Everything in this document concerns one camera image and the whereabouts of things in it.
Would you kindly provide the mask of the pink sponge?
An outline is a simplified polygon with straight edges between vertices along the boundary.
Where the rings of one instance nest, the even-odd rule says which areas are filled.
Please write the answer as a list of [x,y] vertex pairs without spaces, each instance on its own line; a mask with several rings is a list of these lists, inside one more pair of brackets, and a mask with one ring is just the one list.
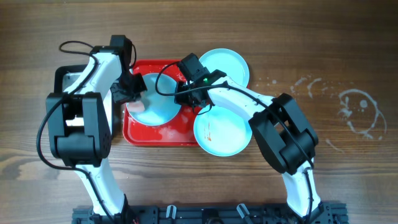
[[142,101],[132,101],[126,104],[128,112],[141,113],[145,111],[145,106]]

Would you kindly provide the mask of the light blue plate top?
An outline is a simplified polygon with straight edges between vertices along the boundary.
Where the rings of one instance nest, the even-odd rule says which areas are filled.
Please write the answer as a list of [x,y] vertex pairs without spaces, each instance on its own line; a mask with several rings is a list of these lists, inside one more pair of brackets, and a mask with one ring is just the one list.
[[250,73],[245,59],[230,49],[213,49],[203,54],[199,61],[210,72],[220,70],[241,86],[249,85]]

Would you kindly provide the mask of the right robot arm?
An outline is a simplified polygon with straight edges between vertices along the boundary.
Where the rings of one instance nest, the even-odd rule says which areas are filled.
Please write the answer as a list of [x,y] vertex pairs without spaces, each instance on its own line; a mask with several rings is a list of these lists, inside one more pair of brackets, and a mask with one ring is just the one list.
[[175,89],[178,104],[209,103],[249,123],[262,156],[282,174],[287,205],[307,223],[315,219],[320,197],[313,180],[313,158],[318,136],[297,102],[283,93],[274,98],[237,84],[221,70],[210,72],[195,54],[177,62],[186,79]]

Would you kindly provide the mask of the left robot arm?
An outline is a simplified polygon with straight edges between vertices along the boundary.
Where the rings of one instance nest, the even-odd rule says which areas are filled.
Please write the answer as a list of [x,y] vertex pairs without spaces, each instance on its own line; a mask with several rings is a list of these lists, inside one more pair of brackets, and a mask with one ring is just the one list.
[[53,157],[63,161],[62,170],[80,177],[93,202],[91,209],[74,211],[74,223],[137,222],[110,168],[113,109],[104,106],[105,99],[112,105],[139,101],[147,90],[142,75],[131,73],[135,55],[131,40],[112,35],[109,45],[91,47],[86,65],[63,66],[55,72],[36,145],[40,159],[59,169],[42,154],[40,140],[47,128]]

